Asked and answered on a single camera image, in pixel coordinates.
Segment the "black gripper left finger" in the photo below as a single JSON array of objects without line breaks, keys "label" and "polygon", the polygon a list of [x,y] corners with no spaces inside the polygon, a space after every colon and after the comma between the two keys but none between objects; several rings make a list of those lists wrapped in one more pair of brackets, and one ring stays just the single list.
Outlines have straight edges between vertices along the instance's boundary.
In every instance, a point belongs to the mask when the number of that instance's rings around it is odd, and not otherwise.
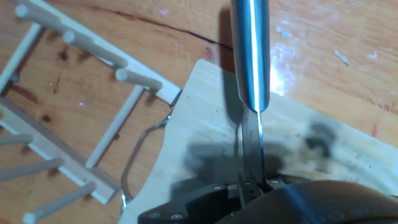
[{"label": "black gripper left finger", "polygon": [[138,224],[225,224],[262,196],[254,182],[208,185],[152,208],[138,216]]}]

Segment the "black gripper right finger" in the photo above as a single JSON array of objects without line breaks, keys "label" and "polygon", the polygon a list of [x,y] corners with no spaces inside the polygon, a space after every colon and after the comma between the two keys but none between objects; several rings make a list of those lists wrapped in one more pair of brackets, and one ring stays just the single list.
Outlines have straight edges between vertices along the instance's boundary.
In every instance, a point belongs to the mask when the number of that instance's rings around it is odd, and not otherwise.
[{"label": "black gripper right finger", "polygon": [[284,188],[286,184],[281,180],[265,180],[262,190],[264,192],[270,192],[272,190],[277,190]]}]

